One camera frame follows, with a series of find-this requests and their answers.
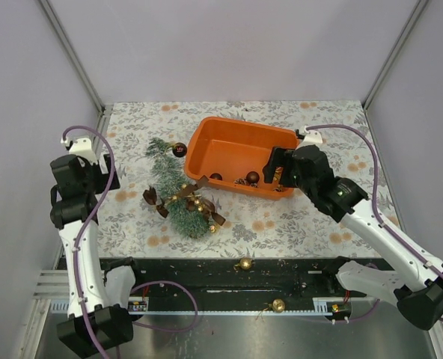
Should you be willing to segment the brown ribbon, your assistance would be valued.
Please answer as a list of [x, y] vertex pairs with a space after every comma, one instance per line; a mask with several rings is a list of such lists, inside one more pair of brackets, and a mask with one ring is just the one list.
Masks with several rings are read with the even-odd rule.
[[159, 197], [154, 187], [149, 187], [142, 195], [146, 203], [153, 206], [163, 218], [168, 217], [169, 204], [181, 202], [189, 212], [198, 212], [202, 214], [207, 223], [214, 222], [221, 227], [226, 219], [217, 213], [215, 205], [211, 201], [197, 194], [197, 191], [205, 187], [208, 182], [209, 178], [202, 176], [195, 184], [183, 184], [176, 194], [167, 198]]

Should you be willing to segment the orange plastic tray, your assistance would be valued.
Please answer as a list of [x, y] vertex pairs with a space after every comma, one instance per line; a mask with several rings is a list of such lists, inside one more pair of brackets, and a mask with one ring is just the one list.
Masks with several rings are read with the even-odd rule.
[[[185, 157], [187, 177], [198, 180], [209, 178], [208, 186], [267, 200], [290, 197], [291, 188], [276, 191], [278, 182], [265, 183], [262, 169], [269, 160], [273, 147], [294, 149], [299, 144], [295, 132], [289, 129], [223, 117], [203, 119], [192, 135]], [[237, 185], [236, 179], [245, 178], [250, 171], [260, 175], [256, 185]], [[210, 179], [219, 173], [223, 180]]]

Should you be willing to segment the small frosted christmas tree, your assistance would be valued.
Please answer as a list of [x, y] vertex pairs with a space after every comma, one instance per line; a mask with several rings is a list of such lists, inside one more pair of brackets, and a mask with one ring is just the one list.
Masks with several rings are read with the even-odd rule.
[[[171, 152], [171, 143], [151, 138], [145, 156], [150, 160], [150, 184], [159, 197], [176, 194], [183, 184], [191, 184], [183, 173], [181, 161]], [[181, 202], [168, 205], [168, 221], [176, 234], [184, 239], [202, 239], [210, 231], [202, 214], [189, 212]]]

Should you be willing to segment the dark glossy bauble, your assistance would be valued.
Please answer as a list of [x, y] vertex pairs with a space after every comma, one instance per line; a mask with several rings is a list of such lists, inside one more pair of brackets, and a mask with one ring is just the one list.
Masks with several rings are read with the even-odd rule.
[[171, 152], [177, 158], [183, 158], [186, 156], [188, 149], [184, 143], [177, 142], [171, 144]]

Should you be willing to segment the gold flower ornament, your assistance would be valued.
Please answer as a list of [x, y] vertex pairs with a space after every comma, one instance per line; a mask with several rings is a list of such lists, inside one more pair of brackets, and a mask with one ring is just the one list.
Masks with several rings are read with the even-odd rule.
[[212, 224], [212, 225], [210, 226], [210, 232], [211, 232], [212, 234], [218, 232], [219, 229], [220, 229], [220, 226], [219, 226], [218, 224]]

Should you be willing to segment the small gold bauble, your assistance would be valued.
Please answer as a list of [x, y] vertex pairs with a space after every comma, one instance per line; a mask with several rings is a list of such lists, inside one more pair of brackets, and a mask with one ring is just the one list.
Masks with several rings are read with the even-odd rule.
[[236, 264], [233, 266], [233, 269], [234, 269], [235, 271], [239, 271], [239, 270], [241, 270], [241, 271], [248, 271], [249, 269], [251, 269], [252, 265], [253, 265], [253, 261], [252, 261], [251, 258], [249, 258], [249, 257], [243, 257], [243, 258], [241, 258], [241, 259], [239, 260], [238, 263], [236, 263]]
[[258, 313], [257, 319], [263, 318], [264, 313], [283, 313], [285, 310], [285, 302], [280, 298], [276, 298], [271, 303], [268, 303], [266, 307]]

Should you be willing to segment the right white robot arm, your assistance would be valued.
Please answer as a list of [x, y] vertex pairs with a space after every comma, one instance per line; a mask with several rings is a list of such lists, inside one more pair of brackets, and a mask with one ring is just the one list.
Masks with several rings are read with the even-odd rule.
[[421, 330], [442, 319], [443, 261], [394, 226], [359, 185], [335, 176], [319, 147], [274, 147], [263, 168], [266, 183], [274, 180], [277, 169], [280, 184], [299, 188], [321, 213], [362, 238], [394, 270], [389, 274], [347, 260], [335, 274], [344, 289], [388, 302]]

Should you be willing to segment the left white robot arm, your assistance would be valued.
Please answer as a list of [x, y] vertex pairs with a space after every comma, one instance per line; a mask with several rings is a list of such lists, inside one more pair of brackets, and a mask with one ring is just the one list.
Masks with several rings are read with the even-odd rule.
[[98, 163], [74, 154], [53, 160], [50, 168], [56, 181], [50, 219], [64, 247], [69, 283], [67, 320], [57, 326], [58, 339], [80, 358], [106, 356], [133, 338], [127, 307], [134, 262], [126, 258], [102, 269], [97, 249], [96, 196], [119, 188], [116, 173], [104, 174]]

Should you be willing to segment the brown bauble near tree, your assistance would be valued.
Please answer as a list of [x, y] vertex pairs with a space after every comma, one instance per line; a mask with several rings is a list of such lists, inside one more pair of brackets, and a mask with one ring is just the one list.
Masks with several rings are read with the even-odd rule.
[[223, 180], [223, 177], [222, 177], [222, 175], [219, 174], [219, 173], [213, 173], [213, 174], [210, 175], [210, 179], [211, 179], [211, 180], [222, 181], [222, 180]]

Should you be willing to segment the frosted pine cone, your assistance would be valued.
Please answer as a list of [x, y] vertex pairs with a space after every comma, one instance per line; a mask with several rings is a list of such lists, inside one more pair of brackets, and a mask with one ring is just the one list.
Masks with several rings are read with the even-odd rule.
[[239, 179], [236, 179], [236, 180], [234, 181], [234, 183], [237, 184], [237, 185], [246, 185], [246, 186], [250, 186], [250, 183], [248, 182], [248, 180], [247, 180], [246, 178], [239, 178]]

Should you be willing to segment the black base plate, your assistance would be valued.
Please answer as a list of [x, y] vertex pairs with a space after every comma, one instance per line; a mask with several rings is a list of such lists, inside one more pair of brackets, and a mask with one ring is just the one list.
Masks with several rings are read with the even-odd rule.
[[254, 259], [251, 268], [239, 267], [239, 259], [134, 260], [148, 283], [137, 296], [147, 296], [150, 312], [258, 311], [275, 299], [288, 310], [312, 310], [314, 298], [345, 297], [345, 289], [330, 269], [334, 259]]

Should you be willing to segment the aluminium frame rail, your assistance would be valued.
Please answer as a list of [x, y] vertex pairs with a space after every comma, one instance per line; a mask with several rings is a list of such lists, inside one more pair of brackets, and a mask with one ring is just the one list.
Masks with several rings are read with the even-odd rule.
[[82, 87], [85, 89], [85, 92], [88, 95], [93, 107], [98, 114], [103, 114], [105, 110], [105, 104], [101, 100], [99, 94], [97, 93], [97, 90], [93, 85], [93, 82], [90, 80], [86, 69], [80, 61], [80, 58], [76, 53], [72, 41], [70, 40], [60, 17], [56, 13], [52, 2], [49, 0], [37, 0], [37, 4], [41, 7], [44, 16], [46, 17], [52, 30], [54, 31], [55, 36], [57, 37], [58, 42], [61, 45], [61, 48], [67, 56], [67, 59], [70, 62], [77, 77], [79, 78], [79, 81], [82, 83]]

